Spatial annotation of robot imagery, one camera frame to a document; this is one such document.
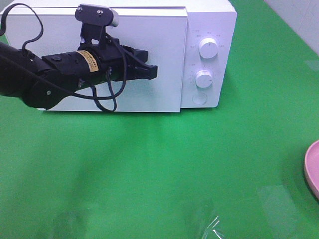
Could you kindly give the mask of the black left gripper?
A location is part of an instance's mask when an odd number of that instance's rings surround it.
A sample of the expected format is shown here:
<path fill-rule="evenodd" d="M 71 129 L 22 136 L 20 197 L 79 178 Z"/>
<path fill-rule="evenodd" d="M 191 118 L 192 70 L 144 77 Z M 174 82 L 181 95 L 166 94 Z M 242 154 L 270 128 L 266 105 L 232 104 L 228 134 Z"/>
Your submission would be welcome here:
<path fill-rule="evenodd" d="M 117 38 L 106 32 L 106 27 L 117 26 L 118 14 L 104 6 L 80 4 L 75 18 L 82 23 L 81 43 L 74 52 L 75 73 L 91 79 L 99 75 L 111 75 L 112 81 L 154 79 L 157 65 L 147 65 L 148 51 L 120 45 Z"/>

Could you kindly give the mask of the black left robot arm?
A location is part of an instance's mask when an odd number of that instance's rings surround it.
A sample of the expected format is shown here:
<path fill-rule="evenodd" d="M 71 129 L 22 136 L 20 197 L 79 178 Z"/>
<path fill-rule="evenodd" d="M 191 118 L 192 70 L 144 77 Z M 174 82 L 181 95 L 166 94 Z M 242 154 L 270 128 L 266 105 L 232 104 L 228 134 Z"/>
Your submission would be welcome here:
<path fill-rule="evenodd" d="M 128 80 L 154 79 L 156 65 L 148 52 L 121 45 L 107 26 L 117 26 L 118 14 L 108 7 L 80 4 L 75 18 L 82 23 L 81 43 L 73 52 L 36 56 L 25 46 L 0 45 L 0 93 L 20 98 L 32 108 L 51 109 L 68 96 L 85 99 L 78 91 L 90 88 L 96 107 L 105 112 L 96 86 Z"/>

